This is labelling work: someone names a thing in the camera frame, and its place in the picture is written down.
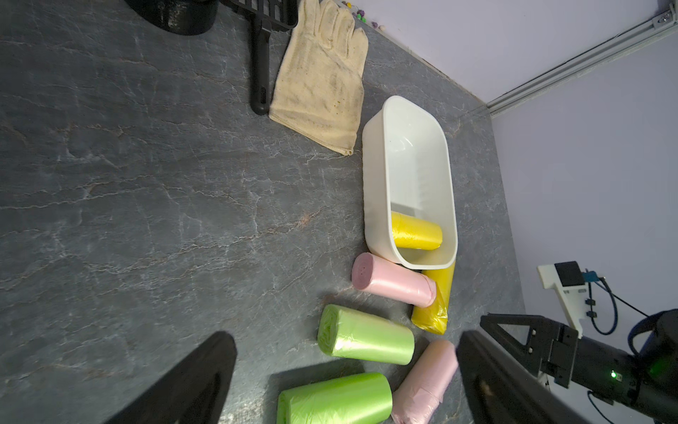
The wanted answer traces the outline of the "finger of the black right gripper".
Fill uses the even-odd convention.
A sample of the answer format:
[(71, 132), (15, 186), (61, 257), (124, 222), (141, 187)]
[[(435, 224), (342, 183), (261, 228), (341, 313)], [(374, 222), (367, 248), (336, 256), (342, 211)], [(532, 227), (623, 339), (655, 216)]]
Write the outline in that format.
[(543, 316), (486, 314), (480, 327), (522, 366), (546, 364), (552, 346), (553, 325)]

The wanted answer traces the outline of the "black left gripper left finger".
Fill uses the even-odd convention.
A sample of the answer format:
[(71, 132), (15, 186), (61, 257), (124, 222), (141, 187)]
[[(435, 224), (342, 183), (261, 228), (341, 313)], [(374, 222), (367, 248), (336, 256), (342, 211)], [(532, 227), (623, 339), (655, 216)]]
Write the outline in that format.
[(237, 355), (233, 336), (215, 332), (108, 422), (219, 422)]

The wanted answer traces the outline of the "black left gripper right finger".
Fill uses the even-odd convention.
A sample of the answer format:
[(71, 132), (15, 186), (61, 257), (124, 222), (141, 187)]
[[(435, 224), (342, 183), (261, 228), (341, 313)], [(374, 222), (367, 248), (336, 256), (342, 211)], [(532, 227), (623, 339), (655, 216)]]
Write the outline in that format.
[(482, 333), (457, 346), (465, 395), (476, 423), (585, 423)]

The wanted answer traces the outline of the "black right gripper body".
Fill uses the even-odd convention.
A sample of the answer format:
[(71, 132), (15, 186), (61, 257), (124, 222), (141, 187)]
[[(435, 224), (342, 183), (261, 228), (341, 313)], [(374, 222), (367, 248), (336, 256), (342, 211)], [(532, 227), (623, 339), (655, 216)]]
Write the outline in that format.
[(540, 372), (567, 388), (574, 382), (598, 395), (637, 395), (641, 373), (637, 360), (625, 351), (543, 317), (547, 330), (539, 339), (548, 344)]

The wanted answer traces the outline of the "pink trash bag roll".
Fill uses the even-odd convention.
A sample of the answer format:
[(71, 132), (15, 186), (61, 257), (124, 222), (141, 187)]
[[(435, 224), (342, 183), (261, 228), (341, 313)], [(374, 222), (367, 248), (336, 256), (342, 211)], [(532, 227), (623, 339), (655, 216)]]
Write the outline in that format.
[(429, 307), (437, 297), (434, 280), (370, 253), (354, 261), (351, 283), (356, 290), (416, 307)]
[(443, 401), (458, 369), (455, 346), (448, 340), (431, 342), (393, 395), (395, 423), (428, 423)]

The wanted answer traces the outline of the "yellow trash bag roll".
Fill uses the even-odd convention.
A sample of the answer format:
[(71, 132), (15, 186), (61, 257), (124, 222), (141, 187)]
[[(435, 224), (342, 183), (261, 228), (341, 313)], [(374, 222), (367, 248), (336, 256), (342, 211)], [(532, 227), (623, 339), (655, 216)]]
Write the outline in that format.
[(442, 270), (423, 270), (422, 274), (435, 282), (436, 297), (428, 307), (414, 307), (411, 314), (412, 323), (425, 331), (436, 335), (444, 335), (448, 327), (448, 309), (450, 293), (456, 263)]
[(443, 242), (438, 224), (398, 212), (391, 213), (391, 233), (398, 248), (433, 251)]

